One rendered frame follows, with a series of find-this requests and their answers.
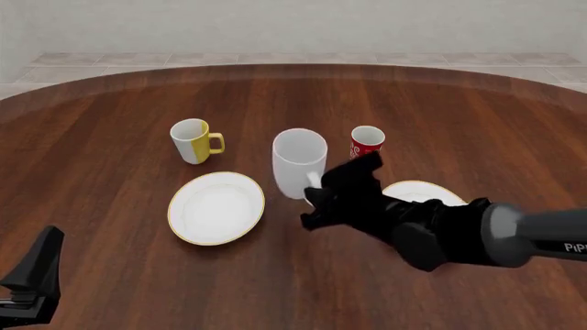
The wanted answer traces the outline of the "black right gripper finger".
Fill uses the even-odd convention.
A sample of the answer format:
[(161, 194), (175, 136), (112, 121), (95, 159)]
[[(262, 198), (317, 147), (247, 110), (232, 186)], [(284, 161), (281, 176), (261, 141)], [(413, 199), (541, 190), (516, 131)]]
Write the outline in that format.
[(328, 189), (307, 187), (304, 189), (305, 199), (314, 208), (320, 208), (328, 201)]
[(336, 167), (324, 173), (320, 183), (323, 189), (340, 189), (349, 181), (349, 170)]

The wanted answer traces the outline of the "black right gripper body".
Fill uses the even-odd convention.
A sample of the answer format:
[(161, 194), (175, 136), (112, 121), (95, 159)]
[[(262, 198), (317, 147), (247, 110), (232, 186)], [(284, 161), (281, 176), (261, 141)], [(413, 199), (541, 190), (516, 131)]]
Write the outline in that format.
[(380, 153), (367, 153), (338, 167), (349, 170), (348, 183), (340, 189), (328, 189), (326, 203), (315, 208), (311, 214), (301, 215), (302, 226), (306, 230), (337, 225), (364, 229), (381, 211), (382, 188), (374, 176), (374, 172), (382, 167)]

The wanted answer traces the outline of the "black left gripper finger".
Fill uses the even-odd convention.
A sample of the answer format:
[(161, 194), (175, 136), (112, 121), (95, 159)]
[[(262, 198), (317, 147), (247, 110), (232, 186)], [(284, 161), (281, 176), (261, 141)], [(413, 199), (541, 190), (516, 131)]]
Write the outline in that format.
[(60, 298), (59, 264), (63, 239), (64, 233), (58, 227), (45, 227), (25, 257), (0, 280), (0, 285), (13, 292)]

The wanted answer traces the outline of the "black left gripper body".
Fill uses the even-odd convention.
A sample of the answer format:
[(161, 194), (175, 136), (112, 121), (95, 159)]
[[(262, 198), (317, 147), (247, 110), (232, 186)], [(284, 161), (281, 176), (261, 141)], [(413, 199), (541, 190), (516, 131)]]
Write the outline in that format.
[(0, 299), (0, 325), (49, 324), (61, 298), (61, 289), (49, 293), (10, 291), (8, 299)]

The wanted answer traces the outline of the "red patterned mug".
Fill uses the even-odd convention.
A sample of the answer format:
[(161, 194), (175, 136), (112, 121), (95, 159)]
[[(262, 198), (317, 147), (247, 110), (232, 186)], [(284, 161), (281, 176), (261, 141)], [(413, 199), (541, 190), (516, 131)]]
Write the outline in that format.
[(385, 134), (375, 126), (357, 126), (351, 131), (350, 159), (381, 150)]

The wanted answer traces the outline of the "white plate with gold rim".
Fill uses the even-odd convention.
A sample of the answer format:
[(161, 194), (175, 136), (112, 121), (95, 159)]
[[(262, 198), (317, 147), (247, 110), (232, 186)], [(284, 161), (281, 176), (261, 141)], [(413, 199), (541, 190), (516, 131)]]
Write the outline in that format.
[(440, 200), (447, 206), (467, 204), (450, 190), (426, 181), (399, 181), (383, 189), (382, 194), (409, 203), (424, 203), (427, 200)]
[(265, 196), (251, 178), (211, 172), (187, 182), (172, 197), (167, 218), (182, 241), (219, 246), (245, 236), (261, 220)]

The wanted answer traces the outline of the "yellow and white mug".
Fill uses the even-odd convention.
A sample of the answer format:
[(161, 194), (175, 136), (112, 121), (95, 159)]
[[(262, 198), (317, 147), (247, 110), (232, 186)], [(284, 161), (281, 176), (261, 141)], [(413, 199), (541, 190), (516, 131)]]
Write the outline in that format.
[[(226, 148), (223, 135), (211, 133), (209, 124), (199, 118), (176, 123), (170, 130), (170, 137), (183, 161), (189, 164), (202, 164), (211, 155), (223, 153)], [(220, 148), (211, 148), (211, 139), (218, 139)]]

